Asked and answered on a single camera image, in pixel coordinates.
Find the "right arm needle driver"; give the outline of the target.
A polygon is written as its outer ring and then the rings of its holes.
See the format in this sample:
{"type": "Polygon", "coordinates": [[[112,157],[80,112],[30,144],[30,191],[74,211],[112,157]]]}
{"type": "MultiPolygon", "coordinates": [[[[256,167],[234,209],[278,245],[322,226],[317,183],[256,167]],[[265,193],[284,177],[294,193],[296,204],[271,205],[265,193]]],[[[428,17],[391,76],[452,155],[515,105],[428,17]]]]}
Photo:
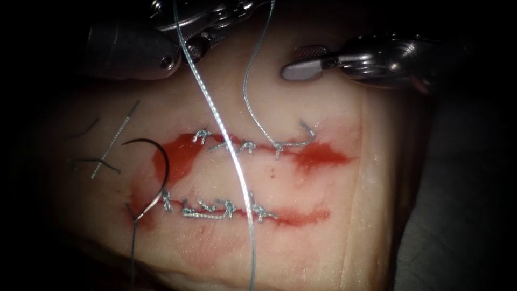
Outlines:
{"type": "Polygon", "coordinates": [[[351,80],[384,89],[410,89],[417,59],[431,49],[421,34],[365,34],[348,40],[338,66],[351,80]]]}

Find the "left arm needle driver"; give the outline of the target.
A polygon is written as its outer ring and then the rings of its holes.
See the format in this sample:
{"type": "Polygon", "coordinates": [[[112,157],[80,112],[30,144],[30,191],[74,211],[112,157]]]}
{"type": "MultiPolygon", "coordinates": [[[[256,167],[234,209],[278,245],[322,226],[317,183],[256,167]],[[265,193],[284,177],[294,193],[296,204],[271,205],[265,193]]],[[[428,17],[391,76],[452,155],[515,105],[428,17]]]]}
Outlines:
{"type": "Polygon", "coordinates": [[[173,1],[152,1],[150,23],[175,41],[179,29],[192,61],[197,63],[259,6],[260,1],[176,1],[176,23],[173,1]]]}

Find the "right arm needle driver jaw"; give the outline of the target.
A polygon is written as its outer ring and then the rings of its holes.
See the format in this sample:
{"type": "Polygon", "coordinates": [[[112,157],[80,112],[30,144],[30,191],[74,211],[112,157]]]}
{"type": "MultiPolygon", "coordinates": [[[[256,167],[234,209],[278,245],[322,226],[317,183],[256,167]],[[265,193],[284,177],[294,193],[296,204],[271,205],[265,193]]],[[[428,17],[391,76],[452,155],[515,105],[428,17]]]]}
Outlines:
{"type": "Polygon", "coordinates": [[[299,61],[294,61],[281,68],[281,78],[287,81],[305,81],[317,79],[322,76],[325,70],[330,70],[338,66],[339,57],[314,57],[299,61]]]}
{"type": "Polygon", "coordinates": [[[314,58],[327,58],[330,53],[331,51],[327,46],[320,44],[297,46],[294,48],[292,60],[302,61],[314,58]]]}

